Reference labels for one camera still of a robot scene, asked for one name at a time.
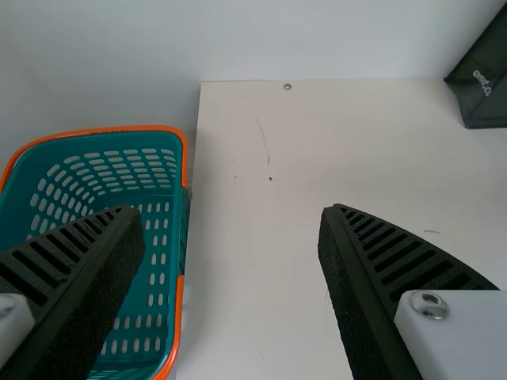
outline black foam pad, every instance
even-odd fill
[[[86,379],[143,254],[140,215],[128,205],[0,254],[0,293],[25,295],[36,319],[0,380]]]
[[[498,289],[424,239],[341,204],[322,213],[318,257],[356,380],[421,379],[394,324],[405,291]]]

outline bolt head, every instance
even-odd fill
[[[415,291],[410,295],[412,307],[429,319],[442,320],[449,314],[448,304],[431,291]]]

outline basket hole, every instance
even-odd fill
[[[60,181],[63,176],[65,176],[65,174],[67,174],[67,171],[66,170],[62,170],[60,173],[58,173],[58,175],[55,177],[55,181],[58,182]]]
[[[47,200],[45,198],[41,199],[39,203],[39,211],[44,211],[46,204],[48,204]]]
[[[37,190],[39,190],[40,192],[42,192],[44,190],[44,186],[46,186],[46,180],[44,178],[42,178],[39,181],[39,184],[37,185]]]
[[[71,162],[77,161],[78,159],[79,159],[79,156],[72,156],[72,157],[68,157],[68,158],[64,159],[63,162],[66,164],[70,164]]]
[[[112,343],[111,343],[111,353],[114,355],[116,354],[116,348],[118,346],[118,343],[114,340]]]
[[[56,209],[56,212],[55,212],[55,219],[58,220],[60,219],[60,215],[62,214],[62,208],[61,207],[58,207]]]
[[[32,198],[30,199],[30,206],[35,207],[37,205],[37,201],[39,200],[39,196],[37,193],[33,193]]]
[[[52,168],[50,168],[48,170],[48,172],[46,173],[48,175],[48,177],[52,176],[56,170],[60,169],[60,165],[56,164],[56,165],[53,165]]]
[[[48,228],[48,220],[45,219],[42,221],[42,223],[40,224],[40,228],[39,228],[39,233],[40,234],[43,234],[44,232],[46,232],[46,229]]]
[[[30,225],[30,228],[32,231],[35,231],[37,229],[37,226],[39,226],[40,216],[38,214],[35,214],[32,220],[32,224]]]
[[[53,213],[54,210],[55,210],[55,205],[53,203],[50,203],[48,206],[48,209],[46,210],[46,214],[48,214],[48,216],[51,216],[51,214]]]
[[[62,186],[65,187],[67,186],[70,182],[72,181],[72,176],[68,176],[63,182],[62,182]]]
[[[84,162],[78,162],[76,164],[71,165],[71,169],[76,170],[76,169],[82,168],[84,165],[85,165]]]
[[[139,339],[134,339],[132,350],[134,351],[134,353],[139,352]]]

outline small screw hole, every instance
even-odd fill
[[[438,305],[438,298],[435,297],[433,294],[424,293],[422,295],[422,299],[424,299],[427,303],[430,305]]]

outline orange basket rim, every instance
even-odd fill
[[[188,146],[187,146],[187,140],[185,138],[185,135],[183,132],[181,132],[179,129],[175,127],[171,127],[168,125],[128,125],[128,126],[116,126],[116,127],[100,127],[100,128],[90,128],[90,129],[81,129],[77,131],[68,131],[68,132],[60,132],[55,133],[53,135],[47,135],[44,137],[41,137],[39,139],[35,139],[18,150],[14,152],[14,154],[11,156],[9,161],[7,162],[6,167],[4,168],[4,171],[2,173],[2,177],[0,178],[0,193],[2,193],[3,189],[5,188],[7,181],[9,180],[10,174],[13,172],[14,166],[16,165],[16,162],[19,157],[28,149],[42,144],[47,143],[49,141],[53,140],[59,140],[59,139],[66,139],[69,137],[78,137],[78,136],[86,136],[86,135],[97,135],[100,133],[117,133],[117,132],[133,132],[133,131],[163,131],[163,132],[169,132],[174,135],[176,135],[180,140],[181,144],[183,145],[183,157],[181,158],[181,186],[183,188],[187,187],[187,153],[188,153]]]

